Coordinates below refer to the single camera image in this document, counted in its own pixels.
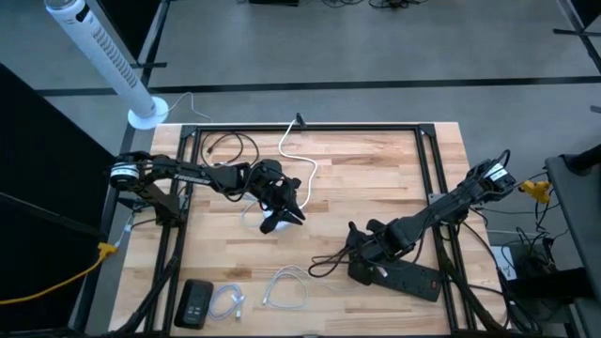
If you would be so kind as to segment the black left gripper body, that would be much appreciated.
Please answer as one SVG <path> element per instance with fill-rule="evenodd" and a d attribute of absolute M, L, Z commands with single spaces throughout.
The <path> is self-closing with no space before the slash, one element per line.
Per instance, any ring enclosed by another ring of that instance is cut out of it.
<path fill-rule="evenodd" d="M 241 164 L 242 195 L 250 194 L 266 208 L 302 214 L 297 189 L 301 180 L 284 174 L 276 160 L 263 160 L 251 165 Z"/>

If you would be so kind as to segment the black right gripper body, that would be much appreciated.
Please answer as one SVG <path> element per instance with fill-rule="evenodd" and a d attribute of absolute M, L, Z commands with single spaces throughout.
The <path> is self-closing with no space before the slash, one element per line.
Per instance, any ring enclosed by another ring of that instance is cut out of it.
<path fill-rule="evenodd" d="M 361 231 L 354 222 L 348 223 L 345 244 L 349 271 L 400 270 L 400 220 L 382 223 L 371 219 L 367 232 Z"/>

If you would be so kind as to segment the white cube power strip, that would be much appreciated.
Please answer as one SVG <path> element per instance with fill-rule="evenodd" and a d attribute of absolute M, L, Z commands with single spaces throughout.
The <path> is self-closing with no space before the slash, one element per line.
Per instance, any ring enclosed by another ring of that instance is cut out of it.
<path fill-rule="evenodd" d="M 270 209 L 264 210 L 263 211 L 264 220 L 266 220 L 268 217 L 270 217 L 272 215 L 272 213 L 273 213 L 273 211 Z M 288 226 L 290 226 L 290 223 L 285 222 L 285 221 L 280 221 L 277 223 L 274 230 L 275 231 L 284 231 L 285 229 L 287 229 Z"/>

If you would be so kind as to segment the black power strip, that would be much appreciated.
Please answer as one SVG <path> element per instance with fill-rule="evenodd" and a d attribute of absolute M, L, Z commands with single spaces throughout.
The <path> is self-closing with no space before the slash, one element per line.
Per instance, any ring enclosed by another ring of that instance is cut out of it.
<path fill-rule="evenodd" d="M 438 300 L 441 286 L 436 269 L 403 260 L 385 269 L 388 272 L 386 278 L 380 275 L 377 266 L 354 262 L 348 265 L 347 275 L 360 284 L 375 284 L 431 302 Z"/>

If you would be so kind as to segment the black charger box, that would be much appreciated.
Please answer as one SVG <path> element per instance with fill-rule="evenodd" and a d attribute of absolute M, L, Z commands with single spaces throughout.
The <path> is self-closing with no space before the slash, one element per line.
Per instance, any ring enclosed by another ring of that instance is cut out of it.
<path fill-rule="evenodd" d="M 211 282 L 188 279 L 182 290 L 174 325 L 189 330 L 203 329 L 213 289 Z"/>

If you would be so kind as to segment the small white plug adapter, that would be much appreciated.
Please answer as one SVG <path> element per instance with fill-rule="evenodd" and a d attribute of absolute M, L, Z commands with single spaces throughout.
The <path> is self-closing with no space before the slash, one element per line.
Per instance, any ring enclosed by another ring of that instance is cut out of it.
<path fill-rule="evenodd" d="M 122 230 L 122 232 L 121 232 L 121 234 L 120 234 L 120 236 L 119 236 L 118 240 L 117 240 L 117 241 L 114 243 L 114 246 L 115 246 L 117 249 L 118 249 L 118 248 L 121 246 L 121 244 L 123 243 L 123 241 L 124 241 L 124 238 L 126 237 L 126 235 L 127 235 L 128 233 L 130 233 L 130 232 L 131 232 L 131 230 L 132 230 L 132 228 L 133 228 L 133 225 L 134 225 L 134 219 L 135 219 L 135 214 L 134 214 L 134 213 L 132 213 L 132 214 L 129 216 L 129 218 L 127 219 L 127 221 L 126 221 L 126 223 L 125 223 L 125 225 L 124 225 L 124 228 L 123 228 L 123 230 Z"/>

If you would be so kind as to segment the yellow plug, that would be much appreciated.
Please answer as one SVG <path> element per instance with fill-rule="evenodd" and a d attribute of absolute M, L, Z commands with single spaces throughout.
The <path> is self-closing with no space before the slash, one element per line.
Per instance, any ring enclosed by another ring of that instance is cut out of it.
<path fill-rule="evenodd" d="M 548 204 L 550 201 L 550 182 L 549 181 L 531 181 L 525 180 L 519 186 L 518 189 L 521 192 L 528 194 L 537 203 Z"/>

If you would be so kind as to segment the white paper sheet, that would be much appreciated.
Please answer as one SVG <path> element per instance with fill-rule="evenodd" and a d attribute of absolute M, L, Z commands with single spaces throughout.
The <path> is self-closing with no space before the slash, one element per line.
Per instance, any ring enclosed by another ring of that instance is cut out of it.
<path fill-rule="evenodd" d="M 516 268 L 510 248 L 507 246 L 491 246 L 493 258 L 508 281 L 517 279 Z"/>

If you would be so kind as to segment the white tower fan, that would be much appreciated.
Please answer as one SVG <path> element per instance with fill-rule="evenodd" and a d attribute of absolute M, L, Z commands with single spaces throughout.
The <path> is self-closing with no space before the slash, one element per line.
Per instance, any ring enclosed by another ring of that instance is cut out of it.
<path fill-rule="evenodd" d="M 152 130 L 169 115 L 165 100 L 146 86 L 85 0 L 44 0 L 46 10 L 126 103 L 129 124 Z"/>

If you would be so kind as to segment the black side cart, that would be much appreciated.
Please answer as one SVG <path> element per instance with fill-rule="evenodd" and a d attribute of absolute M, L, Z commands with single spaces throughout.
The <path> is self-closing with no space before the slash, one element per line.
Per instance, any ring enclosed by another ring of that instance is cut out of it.
<path fill-rule="evenodd" d="M 576 307 L 589 338 L 601 338 L 601 144 L 545 160 L 547 174 L 587 277 Z"/>

